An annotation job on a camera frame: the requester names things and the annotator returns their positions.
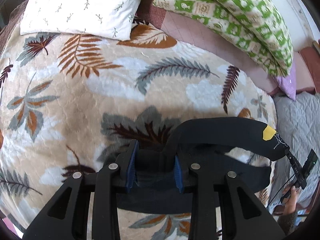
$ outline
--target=person's hand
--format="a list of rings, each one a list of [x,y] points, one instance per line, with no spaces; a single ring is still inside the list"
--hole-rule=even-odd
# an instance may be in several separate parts
[[[283,190],[283,194],[285,194],[290,189],[290,186],[285,187]],[[289,199],[285,199],[285,208],[284,215],[292,214],[296,211],[296,205],[300,194],[300,188],[296,188],[295,186],[291,187],[291,196]]]

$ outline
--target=silver screw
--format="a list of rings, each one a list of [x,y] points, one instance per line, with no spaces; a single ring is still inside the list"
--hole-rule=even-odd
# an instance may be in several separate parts
[[[229,171],[227,174],[228,174],[228,177],[233,179],[237,176],[237,174],[234,171]]]
[[[192,163],[191,164],[191,168],[193,170],[199,170],[200,169],[200,164],[199,163]]]
[[[74,179],[79,179],[81,176],[82,176],[82,174],[81,174],[81,172],[79,172],[79,171],[77,171],[77,172],[75,172],[74,174],[72,174],[72,177],[73,177]]]
[[[109,164],[109,169],[110,170],[115,170],[115,169],[117,169],[118,168],[118,164],[116,164],[116,163],[111,163],[111,164]]]

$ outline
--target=gray quilted fabric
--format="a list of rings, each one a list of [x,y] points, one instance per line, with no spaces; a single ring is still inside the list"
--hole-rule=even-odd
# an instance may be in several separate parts
[[[278,132],[301,165],[306,161],[311,149],[320,158],[320,94],[311,95],[303,92],[297,95],[295,102],[288,97],[276,96],[274,102],[278,116]],[[293,170],[287,157],[278,160],[270,199],[292,175]],[[320,160],[307,179],[307,187],[300,193],[298,203],[303,207],[310,204],[319,178]],[[269,204],[270,212],[279,204],[281,195],[279,193]]]

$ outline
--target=purple pillow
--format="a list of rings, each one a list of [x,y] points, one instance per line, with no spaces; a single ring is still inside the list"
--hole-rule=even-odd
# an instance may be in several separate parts
[[[296,82],[296,65],[294,61],[292,62],[292,67],[290,74],[286,77],[276,77],[273,76],[278,87],[293,101],[296,100],[296,90],[297,90],[297,82]]]

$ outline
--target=yellow label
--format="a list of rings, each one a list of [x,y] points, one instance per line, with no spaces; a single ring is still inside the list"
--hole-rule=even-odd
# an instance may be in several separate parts
[[[276,130],[273,129],[271,126],[268,126],[263,131],[263,139],[265,141],[271,140],[272,137],[276,134]]]

